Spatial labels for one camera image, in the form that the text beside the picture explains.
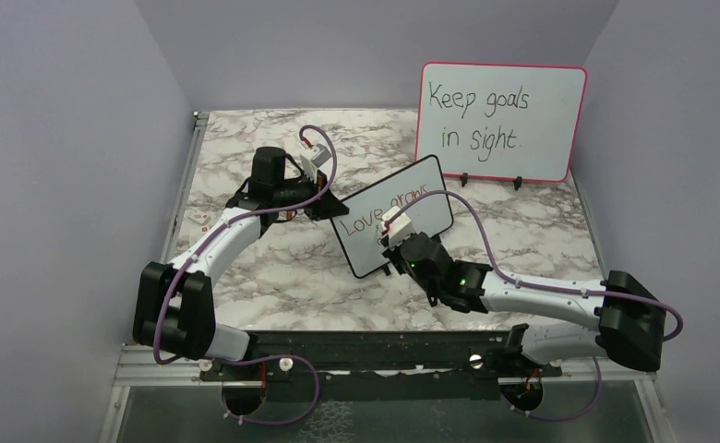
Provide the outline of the small black-framed whiteboard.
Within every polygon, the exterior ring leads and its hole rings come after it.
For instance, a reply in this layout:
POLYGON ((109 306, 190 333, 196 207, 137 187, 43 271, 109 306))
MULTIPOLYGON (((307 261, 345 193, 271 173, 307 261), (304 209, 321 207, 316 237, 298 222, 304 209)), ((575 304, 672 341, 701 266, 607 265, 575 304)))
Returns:
POLYGON ((387 264, 378 234, 384 213, 445 188, 438 157, 428 155, 344 198, 349 212, 330 222, 352 274, 362 279, 387 264))

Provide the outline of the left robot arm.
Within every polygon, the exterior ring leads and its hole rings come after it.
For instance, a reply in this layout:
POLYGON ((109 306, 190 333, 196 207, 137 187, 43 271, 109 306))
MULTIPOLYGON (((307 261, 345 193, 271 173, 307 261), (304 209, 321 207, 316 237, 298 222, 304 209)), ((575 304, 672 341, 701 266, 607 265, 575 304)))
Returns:
POLYGON ((219 323, 213 289, 238 256, 256 243, 282 214, 303 211, 312 221, 348 212, 330 191, 334 174, 320 166, 334 148, 314 145, 300 158, 281 148, 256 149, 250 176, 227 201, 215 222, 186 252, 167 263, 152 261, 141 272, 133 321, 135 343, 154 351, 157 363, 172 359, 220 359, 232 376, 251 377, 258 353, 251 335, 219 323))

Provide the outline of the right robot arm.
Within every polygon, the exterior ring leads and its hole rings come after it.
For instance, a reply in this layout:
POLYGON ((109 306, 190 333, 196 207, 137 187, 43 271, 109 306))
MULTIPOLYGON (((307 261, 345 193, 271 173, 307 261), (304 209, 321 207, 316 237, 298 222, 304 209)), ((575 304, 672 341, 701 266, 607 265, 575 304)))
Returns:
POLYGON ((431 305, 461 313, 523 313, 553 319, 544 327, 516 326, 502 351, 503 367, 522 376, 558 360, 606 357, 628 369, 661 367, 666 311, 627 272, 604 281, 560 281, 530 276, 505 280, 483 263, 454 259, 439 240, 417 233, 381 241, 383 256, 408 275, 431 305))

